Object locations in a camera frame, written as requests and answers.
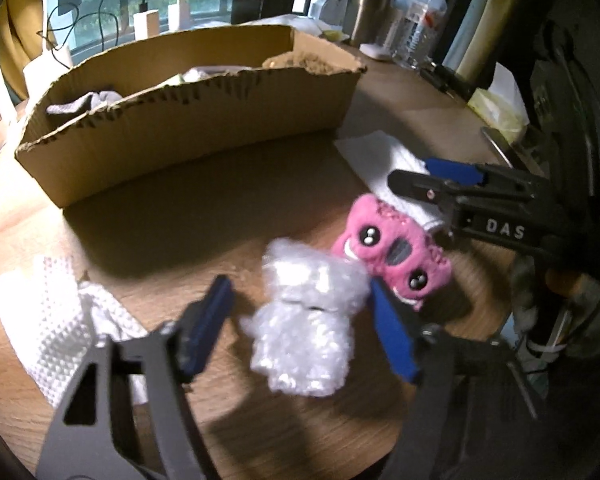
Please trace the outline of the stainless steel tumbler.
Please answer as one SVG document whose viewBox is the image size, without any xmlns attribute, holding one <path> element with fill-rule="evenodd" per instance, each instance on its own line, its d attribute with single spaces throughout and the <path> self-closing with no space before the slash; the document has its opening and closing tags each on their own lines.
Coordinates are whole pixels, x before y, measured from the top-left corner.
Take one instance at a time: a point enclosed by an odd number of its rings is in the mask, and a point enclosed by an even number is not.
<svg viewBox="0 0 600 480">
<path fill-rule="evenodd" d="M 391 0 L 347 0 L 342 32 L 352 47 L 372 44 L 385 21 Z"/>
</svg>

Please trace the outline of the open cardboard box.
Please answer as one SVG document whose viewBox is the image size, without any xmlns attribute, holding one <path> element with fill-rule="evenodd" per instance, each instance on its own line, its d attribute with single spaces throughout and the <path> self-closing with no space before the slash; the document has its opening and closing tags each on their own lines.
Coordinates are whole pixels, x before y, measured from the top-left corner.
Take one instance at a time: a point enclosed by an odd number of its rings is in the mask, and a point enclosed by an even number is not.
<svg viewBox="0 0 600 480">
<path fill-rule="evenodd" d="M 315 53 L 343 72 L 262 67 L 288 51 Z M 65 208 L 198 157 L 336 129 L 364 72 L 349 51 L 284 25 L 204 28 L 134 41 L 55 80 L 31 110 L 15 156 Z M 176 74 L 188 83 L 162 85 Z M 122 99 L 79 115 L 46 113 L 50 104 L 105 90 Z"/>
</svg>

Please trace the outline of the white earbuds case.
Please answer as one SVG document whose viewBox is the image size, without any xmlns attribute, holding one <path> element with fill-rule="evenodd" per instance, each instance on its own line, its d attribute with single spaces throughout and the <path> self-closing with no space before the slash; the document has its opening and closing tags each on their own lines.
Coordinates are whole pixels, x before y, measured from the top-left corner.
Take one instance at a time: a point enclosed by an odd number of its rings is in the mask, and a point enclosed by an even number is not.
<svg viewBox="0 0 600 480">
<path fill-rule="evenodd" d="M 358 50 L 375 61 L 390 62 L 392 60 L 390 51 L 379 44 L 360 44 Z"/>
</svg>

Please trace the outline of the brown curtain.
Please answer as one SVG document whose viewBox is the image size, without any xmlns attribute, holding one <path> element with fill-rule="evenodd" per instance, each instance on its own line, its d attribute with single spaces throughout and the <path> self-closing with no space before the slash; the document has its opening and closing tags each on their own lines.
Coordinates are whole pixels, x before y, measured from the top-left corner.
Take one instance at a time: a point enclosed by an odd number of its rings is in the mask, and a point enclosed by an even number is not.
<svg viewBox="0 0 600 480">
<path fill-rule="evenodd" d="M 9 88 L 27 99 L 24 68 L 42 54 L 45 0 L 3 0 L 0 4 L 0 66 Z"/>
</svg>

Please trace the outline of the white paper towel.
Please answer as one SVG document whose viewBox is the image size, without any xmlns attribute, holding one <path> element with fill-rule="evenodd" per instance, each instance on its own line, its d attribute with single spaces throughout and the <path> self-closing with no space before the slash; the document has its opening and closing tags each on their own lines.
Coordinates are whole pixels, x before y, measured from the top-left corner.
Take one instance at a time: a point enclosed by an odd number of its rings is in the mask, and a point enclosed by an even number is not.
<svg viewBox="0 0 600 480">
<path fill-rule="evenodd" d="M 398 139 L 377 130 L 365 136 L 339 139 L 334 144 L 370 192 L 396 210 L 408 214 L 430 233 L 445 228 L 442 213 L 436 206 L 423 204 L 412 198 L 402 198 L 390 191 L 388 177 L 393 170 L 428 174 L 425 162 Z"/>
<path fill-rule="evenodd" d="M 54 408 L 99 338 L 120 342 L 147 335 L 104 286 L 77 278 L 65 257 L 41 256 L 30 268 L 2 274 L 0 321 L 23 368 Z"/>
</svg>

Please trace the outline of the cartoon tissue pack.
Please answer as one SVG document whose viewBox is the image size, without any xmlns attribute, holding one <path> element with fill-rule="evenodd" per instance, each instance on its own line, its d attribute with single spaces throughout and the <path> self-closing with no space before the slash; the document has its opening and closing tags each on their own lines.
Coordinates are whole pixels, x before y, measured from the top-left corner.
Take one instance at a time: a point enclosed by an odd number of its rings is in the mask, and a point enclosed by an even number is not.
<svg viewBox="0 0 600 480">
<path fill-rule="evenodd" d="M 163 86 L 179 86 L 180 84 L 187 84 L 188 79 L 184 74 L 176 74 L 171 76 L 167 80 L 163 81 Z"/>
</svg>

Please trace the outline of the white bubble wrap ball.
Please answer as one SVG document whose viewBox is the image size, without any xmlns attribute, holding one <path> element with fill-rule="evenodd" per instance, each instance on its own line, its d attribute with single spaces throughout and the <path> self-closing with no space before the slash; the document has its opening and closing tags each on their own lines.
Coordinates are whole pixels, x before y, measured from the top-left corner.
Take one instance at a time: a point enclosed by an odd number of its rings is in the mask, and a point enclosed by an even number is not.
<svg viewBox="0 0 600 480">
<path fill-rule="evenodd" d="M 250 370 L 273 392 L 332 396 L 349 373 L 352 320 L 370 296 L 364 264 L 276 238 L 262 271 L 268 302 L 240 320 L 252 339 Z"/>
</svg>

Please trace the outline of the clear water bottle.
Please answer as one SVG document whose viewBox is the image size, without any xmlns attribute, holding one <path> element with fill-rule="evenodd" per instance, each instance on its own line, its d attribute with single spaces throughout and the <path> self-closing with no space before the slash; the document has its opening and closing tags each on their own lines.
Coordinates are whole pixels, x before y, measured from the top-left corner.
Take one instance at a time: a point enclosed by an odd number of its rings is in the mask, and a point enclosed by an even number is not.
<svg viewBox="0 0 600 480">
<path fill-rule="evenodd" d="M 447 8 L 446 0 L 411 1 L 392 52 L 396 64 L 414 70 L 426 60 Z"/>
</svg>

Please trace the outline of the grey dotted sock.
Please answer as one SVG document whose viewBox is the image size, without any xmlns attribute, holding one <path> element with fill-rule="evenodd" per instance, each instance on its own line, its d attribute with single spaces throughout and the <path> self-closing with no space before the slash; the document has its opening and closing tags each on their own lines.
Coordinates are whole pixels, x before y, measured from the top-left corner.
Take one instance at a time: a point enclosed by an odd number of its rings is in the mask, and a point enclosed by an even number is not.
<svg viewBox="0 0 600 480">
<path fill-rule="evenodd" d="M 49 115 L 79 115 L 104 105 L 117 103 L 122 95 L 112 90 L 90 91 L 69 103 L 50 104 L 46 107 Z"/>
</svg>

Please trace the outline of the yellow wet wipes pack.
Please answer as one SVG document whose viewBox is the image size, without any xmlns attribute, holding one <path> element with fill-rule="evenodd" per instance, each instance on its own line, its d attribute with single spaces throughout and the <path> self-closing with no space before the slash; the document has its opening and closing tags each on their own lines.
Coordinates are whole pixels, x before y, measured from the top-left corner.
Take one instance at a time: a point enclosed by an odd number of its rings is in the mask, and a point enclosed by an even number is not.
<svg viewBox="0 0 600 480">
<path fill-rule="evenodd" d="M 490 128 L 498 130 L 508 143 L 518 141 L 530 124 L 515 77 L 501 63 L 495 64 L 490 87 L 477 88 L 467 105 Z"/>
</svg>

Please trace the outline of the brown plush bear toy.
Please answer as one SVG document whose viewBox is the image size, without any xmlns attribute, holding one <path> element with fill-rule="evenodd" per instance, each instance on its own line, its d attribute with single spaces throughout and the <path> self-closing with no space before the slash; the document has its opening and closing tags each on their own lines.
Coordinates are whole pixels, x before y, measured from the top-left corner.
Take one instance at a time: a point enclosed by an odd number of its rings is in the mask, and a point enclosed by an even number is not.
<svg viewBox="0 0 600 480">
<path fill-rule="evenodd" d="M 319 55 L 306 51 L 288 51 L 267 58 L 262 63 L 268 70 L 281 70 L 282 68 L 303 68 L 310 74 L 332 75 L 343 72 L 343 68 L 321 58 Z"/>
</svg>

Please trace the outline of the pink plush monster toy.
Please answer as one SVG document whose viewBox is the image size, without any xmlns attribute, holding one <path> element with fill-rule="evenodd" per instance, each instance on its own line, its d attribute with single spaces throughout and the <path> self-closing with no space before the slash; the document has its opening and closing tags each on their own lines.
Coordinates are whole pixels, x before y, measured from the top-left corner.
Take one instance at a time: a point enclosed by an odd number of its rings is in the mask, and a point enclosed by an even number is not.
<svg viewBox="0 0 600 480">
<path fill-rule="evenodd" d="M 370 193 L 352 204 L 332 253 L 363 263 L 416 311 L 452 280 L 452 263 L 432 236 L 414 218 Z"/>
</svg>

